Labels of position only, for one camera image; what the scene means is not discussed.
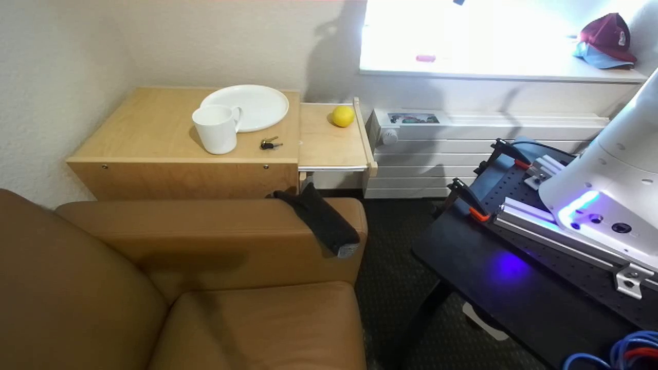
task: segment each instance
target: white plate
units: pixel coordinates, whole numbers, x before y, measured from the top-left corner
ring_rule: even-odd
[[[262,84],[236,84],[208,95],[202,105],[240,108],[239,131],[260,131],[279,123],[290,110],[288,96]]]

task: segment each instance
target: dark carpet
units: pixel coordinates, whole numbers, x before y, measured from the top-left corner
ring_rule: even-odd
[[[356,284],[361,322],[368,336],[370,370],[389,368],[395,344],[409,317],[436,281],[412,258],[412,245],[429,222],[439,202],[366,200],[370,238]],[[495,342],[463,313],[463,299],[451,294],[432,314],[419,342],[407,351],[406,370],[544,370],[515,339]]]

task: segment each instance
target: brown armchair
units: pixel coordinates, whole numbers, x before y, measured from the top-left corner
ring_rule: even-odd
[[[80,202],[0,191],[0,368],[366,368],[348,260],[277,200]]]

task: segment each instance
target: armchair armrest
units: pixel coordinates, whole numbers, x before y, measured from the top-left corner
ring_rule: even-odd
[[[130,258],[172,301],[185,291],[356,281],[368,224],[358,200],[328,200],[360,235],[338,260],[279,200],[76,202],[58,216]]]

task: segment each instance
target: table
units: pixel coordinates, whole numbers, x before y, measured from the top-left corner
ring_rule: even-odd
[[[229,154],[208,154],[192,111],[214,90],[136,88],[65,159],[67,167],[96,200],[266,197],[297,191],[304,173],[368,173],[377,167],[372,154],[368,159],[361,121],[334,127],[328,123],[334,105],[304,105],[295,90],[284,90],[290,111],[279,123],[240,131],[236,150]],[[262,140],[274,137],[281,146],[262,150]]]
[[[482,200],[499,197],[493,191],[507,167],[501,161],[492,162],[475,179],[470,191]],[[413,255],[441,281],[422,304],[407,337],[419,336],[422,322],[451,292],[468,301],[487,322],[501,328],[549,368],[559,368],[573,351],[606,359],[610,344],[637,332],[628,317],[468,220],[458,203],[447,202],[436,222],[419,235]]]

